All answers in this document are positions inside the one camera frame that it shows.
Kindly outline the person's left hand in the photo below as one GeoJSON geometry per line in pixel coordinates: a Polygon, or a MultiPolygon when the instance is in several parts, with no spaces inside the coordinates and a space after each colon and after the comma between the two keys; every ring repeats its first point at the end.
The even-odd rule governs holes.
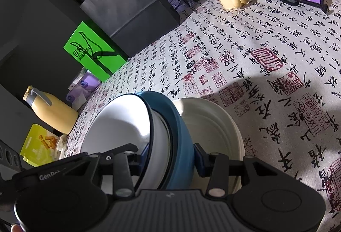
{"type": "Polygon", "coordinates": [[[13,224],[10,229],[11,232],[23,232],[23,229],[18,224],[13,224]]]}

